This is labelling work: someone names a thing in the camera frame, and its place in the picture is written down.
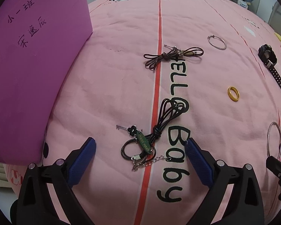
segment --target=ring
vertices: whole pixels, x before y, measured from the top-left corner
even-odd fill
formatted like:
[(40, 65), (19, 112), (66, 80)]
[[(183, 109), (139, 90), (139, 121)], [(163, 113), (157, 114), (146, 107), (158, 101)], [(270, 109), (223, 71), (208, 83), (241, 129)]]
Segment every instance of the ring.
[[(211, 37), (212, 37), (212, 38), (216, 38), (216, 39), (222, 41), (222, 42), (224, 43), (225, 47), (224, 47), (224, 48), (221, 48), (221, 47), (217, 47), (217, 46), (215, 46), (214, 44), (212, 44), (212, 43), (210, 42), (210, 38), (211, 38)], [(213, 47), (215, 47), (216, 49), (219, 49), (219, 50), (225, 50), (225, 49), (227, 48), (226, 42), (225, 42), (224, 40), (222, 40), (220, 37), (217, 37), (217, 36), (215, 36), (215, 35), (208, 36), (208, 42), (209, 42), (210, 45), (212, 45)]]
[[(231, 94), (231, 91), (234, 91), (236, 93), (236, 98)], [(232, 86), (229, 87), (227, 92), (228, 92), (228, 96), (230, 97), (231, 100), (233, 100), (235, 102), (238, 101), (238, 99), (239, 99), (239, 92), (238, 92), (238, 90), (235, 87), (232, 87)]]
[(279, 159), (280, 155), (281, 155), (281, 131), (280, 131), (280, 128), (279, 128), (279, 125), (276, 123), (276, 122), (272, 122), (270, 124), (270, 126), (268, 127), (268, 134), (267, 134), (267, 138), (268, 138), (268, 142), (267, 142), (267, 145), (266, 145), (266, 149), (267, 149), (267, 152), (268, 152), (268, 157), (270, 157), (270, 131), (271, 131), (271, 127), (273, 125), (276, 125), (278, 131), (279, 131), (279, 152), (278, 152), (278, 157), (277, 159)]

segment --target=white floor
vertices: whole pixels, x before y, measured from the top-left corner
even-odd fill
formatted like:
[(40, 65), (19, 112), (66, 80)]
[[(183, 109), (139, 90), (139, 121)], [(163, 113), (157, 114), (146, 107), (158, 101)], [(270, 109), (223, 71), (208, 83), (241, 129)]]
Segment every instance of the white floor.
[(16, 199), (17, 196), (11, 188), (0, 187), (0, 209), (9, 220), (10, 207)]

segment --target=black wristwatch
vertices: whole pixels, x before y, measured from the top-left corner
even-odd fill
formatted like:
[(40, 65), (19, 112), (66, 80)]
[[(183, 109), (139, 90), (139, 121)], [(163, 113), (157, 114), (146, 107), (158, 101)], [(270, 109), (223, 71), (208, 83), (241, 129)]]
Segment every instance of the black wristwatch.
[(275, 65), (277, 63), (277, 58), (275, 53), (273, 52), (271, 46), (265, 44), (258, 50), (258, 56), (262, 60), (263, 64), (266, 68), (270, 71), (273, 75), (274, 79), (278, 83), (279, 87), (281, 88), (281, 77), (278, 74), (277, 70), (275, 69)]

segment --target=blue gripper pad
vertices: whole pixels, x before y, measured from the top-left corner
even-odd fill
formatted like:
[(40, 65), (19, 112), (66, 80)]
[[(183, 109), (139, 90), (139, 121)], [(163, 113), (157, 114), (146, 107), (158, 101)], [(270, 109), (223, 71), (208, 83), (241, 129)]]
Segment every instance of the blue gripper pad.
[(86, 145), (77, 156), (69, 169), (68, 185), (72, 188), (77, 185), (84, 174), (91, 159), (96, 153), (96, 142), (93, 138), (88, 138)]
[(192, 138), (188, 139), (185, 146), (185, 154), (188, 156), (191, 164), (193, 165), (201, 183), (209, 187), (213, 186), (213, 169), (210, 167), (197, 144), (194, 143)]

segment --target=pink bedsheet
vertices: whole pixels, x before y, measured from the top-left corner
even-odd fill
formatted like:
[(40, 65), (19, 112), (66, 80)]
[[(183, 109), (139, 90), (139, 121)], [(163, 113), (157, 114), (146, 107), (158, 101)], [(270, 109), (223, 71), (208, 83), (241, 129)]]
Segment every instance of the pink bedsheet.
[[(228, 0), (97, 0), (89, 4), (89, 11), (94, 32), (56, 99), (48, 123), (49, 156), (44, 165), (66, 158), (87, 137), (96, 140), (94, 160), (73, 187), (93, 222), (186, 224), (208, 190), (184, 157), (179, 138), (186, 140), (190, 131), (215, 159), (235, 167), (252, 164), (266, 221), (271, 220), (281, 203), (276, 195), (280, 192), (278, 180), (265, 167), (266, 133), (273, 121), (281, 128), (281, 89), (258, 57), (258, 48), (270, 44), (281, 75), (280, 41), (271, 27)], [(226, 41), (226, 50), (208, 43), (207, 37), (213, 34)], [(205, 53), (201, 58), (162, 62), (155, 72), (146, 69), (143, 54), (168, 52), (164, 44), (181, 49), (199, 46)], [(174, 75), (172, 82), (172, 73), (184, 75)], [(228, 97), (230, 86), (240, 92), (238, 102)], [(183, 162), (158, 161), (132, 172), (132, 163), (120, 155), (130, 137), (116, 130), (116, 124), (136, 125), (148, 134), (164, 98), (182, 98), (189, 108), (163, 131), (155, 145), (157, 156), (171, 149), (170, 155), (184, 157)], [(273, 156), (278, 153), (278, 139), (273, 128)], [(128, 152), (138, 150), (135, 145)], [(169, 167), (181, 176), (169, 172), (164, 177), (164, 169)], [(19, 193), (26, 167), (5, 168)], [(56, 195), (52, 196), (60, 217), (66, 220)], [(220, 219), (228, 199), (227, 192), (214, 221)]]

